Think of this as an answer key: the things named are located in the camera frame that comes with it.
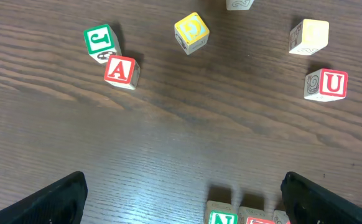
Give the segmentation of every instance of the yellow block face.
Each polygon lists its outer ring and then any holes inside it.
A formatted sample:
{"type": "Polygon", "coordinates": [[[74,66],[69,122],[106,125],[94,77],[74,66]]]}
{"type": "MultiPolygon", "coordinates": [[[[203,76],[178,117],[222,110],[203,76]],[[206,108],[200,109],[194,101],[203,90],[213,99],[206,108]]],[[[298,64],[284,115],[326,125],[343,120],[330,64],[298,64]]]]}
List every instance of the yellow block face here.
{"type": "Polygon", "coordinates": [[[329,22],[304,19],[302,43],[310,47],[323,48],[328,45],[329,22]]]}
{"type": "Polygon", "coordinates": [[[210,33],[200,16],[194,12],[175,24],[187,45],[191,45],[210,33]]]}

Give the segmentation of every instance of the black object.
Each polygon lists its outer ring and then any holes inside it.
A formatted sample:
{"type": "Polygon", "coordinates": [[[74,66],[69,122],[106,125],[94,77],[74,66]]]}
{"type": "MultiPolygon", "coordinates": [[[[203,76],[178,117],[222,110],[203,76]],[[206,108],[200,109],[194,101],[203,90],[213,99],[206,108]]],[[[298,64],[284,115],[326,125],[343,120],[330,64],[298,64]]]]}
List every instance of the black object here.
{"type": "Polygon", "coordinates": [[[295,172],[286,174],[281,190],[291,224],[362,224],[362,208],[295,172]]]}
{"type": "Polygon", "coordinates": [[[84,174],[74,172],[1,210],[0,224],[79,224],[86,199],[84,174]]]}

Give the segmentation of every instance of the cube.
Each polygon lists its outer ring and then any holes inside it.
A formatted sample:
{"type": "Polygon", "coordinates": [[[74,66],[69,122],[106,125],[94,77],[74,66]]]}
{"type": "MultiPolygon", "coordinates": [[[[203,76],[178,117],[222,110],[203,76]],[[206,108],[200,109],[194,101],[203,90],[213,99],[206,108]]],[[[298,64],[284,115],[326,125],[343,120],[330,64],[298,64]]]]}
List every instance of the cube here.
{"type": "Polygon", "coordinates": [[[238,215],[240,224],[275,224],[264,211],[254,208],[239,207],[238,215]]]}
{"type": "Polygon", "coordinates": [[[210,34],[206,24],[196,12],[176,23],[174,30],[175,38],[187,55],[203,47],[210,34]]]}
{"type": "Polygon", "coordinates": [[[321,102],[344,99],[347,81],[346,72],[320,69],[305,77],[304,98],[321,102]]]}
{"type": "Polygon", "coordinates": [[[237,224],[238,215],[232,205],[207,201],[204,224],[237,224]]]}
{"type": "Polygon", "coordinates": [[[254,0],[226,0],[227,10],[249,10],[254,0]]]}
{"type": "Polygon", "coordinates": [[[304,19],[290,32],[289,53],[313,55],[328,45],[329,22],[304,19]]]}
{"type": "Polygon", "coordinates": [[[284,211],[275,210],[273,220],[276,224],[290,224],[289,217],[284,211]]]}
{"type": "Polygon", "coordinates": [[[111,55],[106,65],[104,80],[116,87],[135,90],[140,71],[134,59],[111,55]]]}
{"type": "Polygon", "coordinates": [[[111,55],[121,55],[119,40],[109,25],[84,30],[88,54],[98,63],[106,63],[111,55]]]}

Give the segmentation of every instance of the red block face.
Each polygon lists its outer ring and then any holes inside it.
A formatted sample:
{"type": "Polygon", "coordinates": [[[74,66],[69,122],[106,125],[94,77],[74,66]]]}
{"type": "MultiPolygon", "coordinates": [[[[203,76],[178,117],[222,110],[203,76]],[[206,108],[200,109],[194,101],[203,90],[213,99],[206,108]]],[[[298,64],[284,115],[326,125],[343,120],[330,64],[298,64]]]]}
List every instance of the red block face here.
{"type": "Polygon", "coordinates": [[[348,74],[346,72],[323,69],[319,92],[327,96],[345,97],[347,95],[348,74]]]}
{"type": "Polygon", "coordinates": [[[136,61],[132,58],[111,55],[106,65],[104,79],[110,82],[130,84],[136,61]]]}
{"type": "Polygon", "coordinates": [[[274,221],[249,217],[246,224],[275,224],[274,221]]]}

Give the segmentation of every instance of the yellow letter block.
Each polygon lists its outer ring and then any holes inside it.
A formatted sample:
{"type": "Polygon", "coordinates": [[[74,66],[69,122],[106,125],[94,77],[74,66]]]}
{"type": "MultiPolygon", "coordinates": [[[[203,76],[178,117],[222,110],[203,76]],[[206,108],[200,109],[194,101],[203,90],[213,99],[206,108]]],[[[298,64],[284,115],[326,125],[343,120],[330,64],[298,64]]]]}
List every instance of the yellow letter block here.
{"type": "Polygon", "coordinates": [[[175,38],[187,55],[203,47],[210,31],[200,16],[194,12],[174,25],[175,38]]]}
{"type": "Polygon", "coordinates": [[[304,19],[290,32],[289,53],[313,55],[328,45],[329,22],[304,19]]]}

